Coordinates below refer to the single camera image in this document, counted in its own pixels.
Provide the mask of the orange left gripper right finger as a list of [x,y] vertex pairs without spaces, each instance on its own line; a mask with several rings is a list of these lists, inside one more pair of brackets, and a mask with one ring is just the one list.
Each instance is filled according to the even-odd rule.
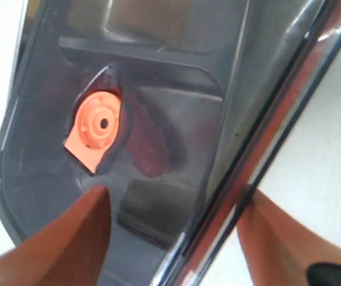
[[237,224],[254,285],[341,285],[341,248],[257,191]]

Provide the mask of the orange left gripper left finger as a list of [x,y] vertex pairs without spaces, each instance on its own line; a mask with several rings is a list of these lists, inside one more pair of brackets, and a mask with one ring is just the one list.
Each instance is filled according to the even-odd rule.
[[0,285],[96,285],[110,233],[108,189],[94,186],[44,229],[0,256]]

